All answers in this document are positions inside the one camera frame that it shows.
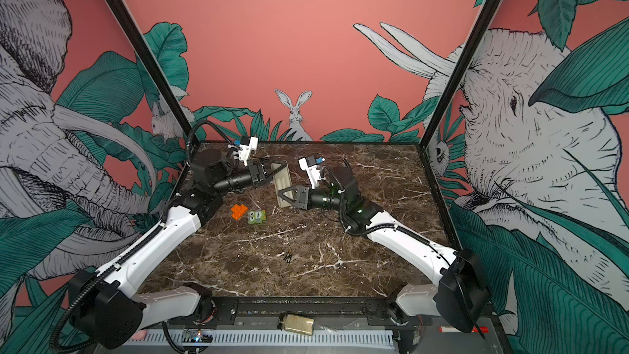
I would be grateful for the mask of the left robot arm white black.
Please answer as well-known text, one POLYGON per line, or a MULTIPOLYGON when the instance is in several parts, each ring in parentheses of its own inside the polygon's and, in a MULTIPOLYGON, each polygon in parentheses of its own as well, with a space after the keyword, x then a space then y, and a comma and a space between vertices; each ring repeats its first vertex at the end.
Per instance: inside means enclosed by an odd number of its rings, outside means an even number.
POLYGON ((190 162, 191 188, 170 200, 151 229, 128 249, 94 272, 79 272, 68 283, 69 306, 52 329, 49 347, 71 353, 93 344, 113 349, 136 332, 176 318, 204 325, 216 315, 212 291, 186 284, 139 294, 146 278, 221 208, 224 195, 272 182, 286 162, 247 159, 247 154, 199 151, 190 162))

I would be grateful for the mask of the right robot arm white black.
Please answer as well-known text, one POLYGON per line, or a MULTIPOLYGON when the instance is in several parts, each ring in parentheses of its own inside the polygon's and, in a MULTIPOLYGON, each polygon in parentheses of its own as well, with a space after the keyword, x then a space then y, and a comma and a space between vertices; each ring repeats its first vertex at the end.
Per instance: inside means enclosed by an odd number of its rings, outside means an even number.
POLYGON ((343 231, 388 248, 425 277, 427 285, 406 285, 390 307, 392 318, 440 316, 463 333, 479 332, 478 319, 491 290, 477 254, 438 244, 403 225, 382 206, 368 200, 348 167, 327 171, 327 185, 296 185, 278 196, 301 210, 335 210, 343 231))

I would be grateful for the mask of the white remote control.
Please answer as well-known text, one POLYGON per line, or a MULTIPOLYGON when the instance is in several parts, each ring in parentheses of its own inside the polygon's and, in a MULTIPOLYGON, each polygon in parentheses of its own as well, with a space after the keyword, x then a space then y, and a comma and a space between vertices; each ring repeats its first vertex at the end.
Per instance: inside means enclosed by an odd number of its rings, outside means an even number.
POLYGON ((285 199, 280 197, 281 190, 293 186, 288 164, 282 161, 274 161, 271 163, 271 167, 272 167, 272 170, 278 171, 278 173, 274 174, 274 179, 273 179, 278 206, 280 208, 291 207, 292 206, 291 202, 293 200, 293 197, 291 194, 288 195, 288 197, 290 198, 290 202, 287 202, 285 199))

